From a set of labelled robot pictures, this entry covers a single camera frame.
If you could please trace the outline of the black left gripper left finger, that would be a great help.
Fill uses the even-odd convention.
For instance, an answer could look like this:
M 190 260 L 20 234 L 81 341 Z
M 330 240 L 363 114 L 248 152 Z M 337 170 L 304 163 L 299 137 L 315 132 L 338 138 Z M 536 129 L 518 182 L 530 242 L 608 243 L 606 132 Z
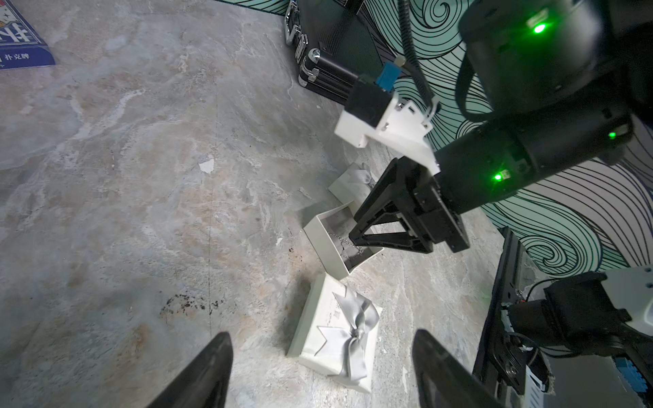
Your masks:
M 148 407 L 225 407 L 233 359 L 231 336 L 218 333 Z

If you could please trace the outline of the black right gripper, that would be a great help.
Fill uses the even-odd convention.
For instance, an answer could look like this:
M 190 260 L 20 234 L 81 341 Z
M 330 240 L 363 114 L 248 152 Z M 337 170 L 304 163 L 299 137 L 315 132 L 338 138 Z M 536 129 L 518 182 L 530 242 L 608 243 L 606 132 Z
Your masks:
M 355 213 L 351 241 L 357 247 L 432 253 L 445 243 L 453 253 L 469 249 L 461 217 L 445 204 L 440 186 L 418 163 L 393 159 Z M 373 226 L 399 223 L 404 231 L 368 234 Z

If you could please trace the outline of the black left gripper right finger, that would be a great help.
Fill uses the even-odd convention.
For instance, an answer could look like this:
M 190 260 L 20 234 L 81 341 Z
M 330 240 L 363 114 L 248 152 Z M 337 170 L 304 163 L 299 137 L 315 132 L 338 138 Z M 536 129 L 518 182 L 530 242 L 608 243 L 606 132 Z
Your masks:
M 421 407 L 502 407 L 427 330 L 416 331 L 412 353 Z

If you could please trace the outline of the white jewelry box base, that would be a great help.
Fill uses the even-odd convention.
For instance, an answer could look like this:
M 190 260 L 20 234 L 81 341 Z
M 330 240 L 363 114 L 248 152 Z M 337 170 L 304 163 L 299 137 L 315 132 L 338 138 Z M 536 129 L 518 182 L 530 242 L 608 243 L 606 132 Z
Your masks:
M 374 246 L 356 246 L 349 238 L 354 227 L 354 215 L 348 204 L 316 214 L 304 227 L 326 272 L 339 281 L 384 251 Z

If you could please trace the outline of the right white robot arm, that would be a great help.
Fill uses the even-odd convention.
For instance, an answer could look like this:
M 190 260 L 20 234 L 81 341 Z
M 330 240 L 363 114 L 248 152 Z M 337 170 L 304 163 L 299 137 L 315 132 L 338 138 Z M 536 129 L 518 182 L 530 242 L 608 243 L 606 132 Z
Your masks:
M 397 5 L 407 68 L 427 110 L 359 78 L 337 127 L 401 153 L 355 214 L 361 247 L 430 253 L 469 247 L 462 215 L 598 157 L 615 163 L 634 119 L 652 121 L 649 1 L 476 1 L 459 20 L 466 50 L 454 99 L 475 127 L 433 150 L 439 104 L 418 62 L 410 4 Z

